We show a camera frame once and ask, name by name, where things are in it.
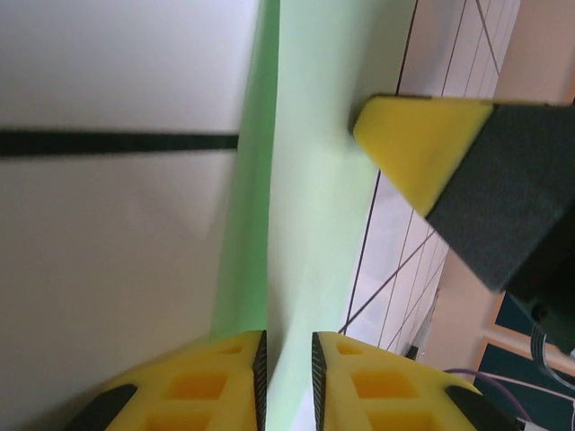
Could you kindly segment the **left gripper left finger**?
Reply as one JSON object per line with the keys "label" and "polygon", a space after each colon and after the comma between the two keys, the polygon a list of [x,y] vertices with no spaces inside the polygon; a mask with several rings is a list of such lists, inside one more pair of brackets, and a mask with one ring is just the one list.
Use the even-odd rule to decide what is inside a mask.
{"label": "left gripper left finger", "polygon": [[267,333],[191,344],[105,383],[66,431],[265,431]]}

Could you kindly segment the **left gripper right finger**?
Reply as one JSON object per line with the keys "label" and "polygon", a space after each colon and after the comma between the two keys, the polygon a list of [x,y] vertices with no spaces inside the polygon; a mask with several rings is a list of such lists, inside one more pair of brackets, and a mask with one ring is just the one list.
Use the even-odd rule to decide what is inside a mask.
{"label": "left gripper right finger", "polygon": [[343,336],[312,336],[316,431],[518,431],[469,382]]}

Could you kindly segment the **green square paper sheet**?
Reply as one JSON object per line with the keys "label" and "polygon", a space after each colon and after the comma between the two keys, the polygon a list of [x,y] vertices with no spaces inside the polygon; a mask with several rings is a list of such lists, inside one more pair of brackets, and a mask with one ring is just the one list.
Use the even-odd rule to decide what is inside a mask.
{"label": "green square paper sheet", "polygon": [[210,335],[266,331],[265,431],[312,408],[312,335],[343,322],[377,178],[352,124],[397,91],[417,2],[261,0]]}

